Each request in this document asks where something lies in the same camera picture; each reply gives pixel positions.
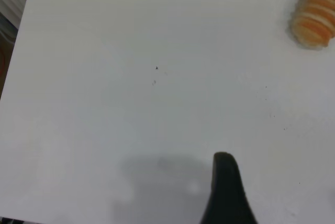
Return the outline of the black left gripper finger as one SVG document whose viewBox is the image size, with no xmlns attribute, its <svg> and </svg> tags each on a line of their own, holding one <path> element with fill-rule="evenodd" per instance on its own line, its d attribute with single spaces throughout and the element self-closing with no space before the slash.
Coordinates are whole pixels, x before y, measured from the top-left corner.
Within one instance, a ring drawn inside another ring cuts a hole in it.
<svg viewBox="0 0 335 224">
<path fill-rule="evenodd" d="M 201 223 L 257 223 L 244 191 L 238 164 L 230 153 L 213 158 L 211 193 Z"/>
</svg>

